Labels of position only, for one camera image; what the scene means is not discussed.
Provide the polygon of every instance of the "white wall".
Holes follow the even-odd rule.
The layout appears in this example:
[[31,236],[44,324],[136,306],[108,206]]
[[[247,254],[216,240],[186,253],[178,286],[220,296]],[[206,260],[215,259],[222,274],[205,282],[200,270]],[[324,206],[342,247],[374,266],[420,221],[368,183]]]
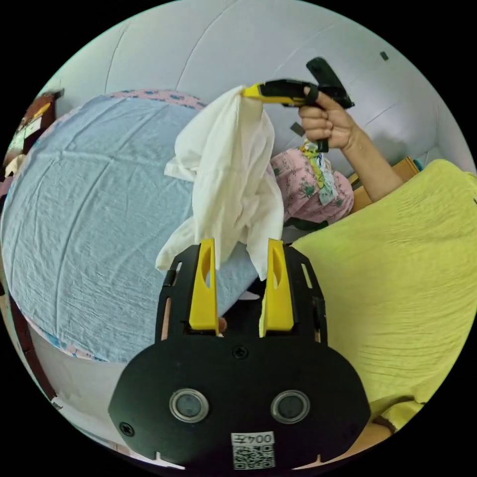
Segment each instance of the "white wall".
[[[315,56],[324,56],[336,70],[356,103],[351,114],[390,162],[438,146],[449,160],[470,163],[457,129],[439,118],[442,100],[417,68],[361,25],[301,1],[170,2],[90,42],[47,87],[65,88],[59,114],[122,89],[179,89],[212,101],[239,84],[313,80],[305,64]],[[274,152],[297,146],[301,138],[289,129],[298,119],[296,110],[279,105],[266,110],[276,131]],[[329,157],[338,170],[351,174],[340,152]]]

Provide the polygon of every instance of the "human arm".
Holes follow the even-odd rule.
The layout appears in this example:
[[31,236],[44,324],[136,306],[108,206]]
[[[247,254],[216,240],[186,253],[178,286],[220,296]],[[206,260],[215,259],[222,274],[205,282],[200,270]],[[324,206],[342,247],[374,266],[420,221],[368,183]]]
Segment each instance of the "human arm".
[[402,186],[403,180],[362,129],[357,130],[349,145],[341,151],[373,202],[377,202]]
[[310,141],[328,139],[331,149],[341,149],[373,202],[403,184],[369,136],[338,103],[320,92],[317,106],[320,108],[305,106],[300,109],[307,138]]

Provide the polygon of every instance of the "screw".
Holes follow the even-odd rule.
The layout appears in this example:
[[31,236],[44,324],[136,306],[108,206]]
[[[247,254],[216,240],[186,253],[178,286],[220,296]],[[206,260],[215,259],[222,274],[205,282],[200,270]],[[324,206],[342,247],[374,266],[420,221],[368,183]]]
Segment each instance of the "screw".
[[232,349],[232,354],[234,358],[244,359],[248,356],[248,349],[245,346],[238,345]]
[[133,426],[128,424],[127,422],[121,422],[119,424],[119,430],[128,437],[133,437],[134,436],[134,429]]

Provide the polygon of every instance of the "black strap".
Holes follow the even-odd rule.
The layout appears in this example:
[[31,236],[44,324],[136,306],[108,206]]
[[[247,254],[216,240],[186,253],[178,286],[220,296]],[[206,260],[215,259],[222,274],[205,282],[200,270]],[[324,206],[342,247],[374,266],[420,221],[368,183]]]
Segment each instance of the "black strap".
[[318,95],[319,95],[318,86],[316,84],[313,84],[313,83],[310,83],[308,86],[310,87],[310,91],[308,92],[308,94],[305,97],[306,105],[307,106],[319,107],[317,105],[317,99],[318,99]]

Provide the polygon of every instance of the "wooden cabinet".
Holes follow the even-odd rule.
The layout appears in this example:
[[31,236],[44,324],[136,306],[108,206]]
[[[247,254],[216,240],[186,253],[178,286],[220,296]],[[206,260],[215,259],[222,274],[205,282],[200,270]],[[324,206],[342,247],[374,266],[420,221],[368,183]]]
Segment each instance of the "wooden cabinet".
[[[419,172],[419,169],[416,167],[411,158],[405,158],[399,161],[393,166],[393,169],[404,182],[408,181]],[[356,174],[353,174],[349,178],[349,181],[351,182],[351,185],[354,186],[359,183],[359,177]],[[354,190],[354,205],[350,213],[352,214],[358,210],[364,209],[371,203],[371,199],[364,190],[364,187],[360,186]]]

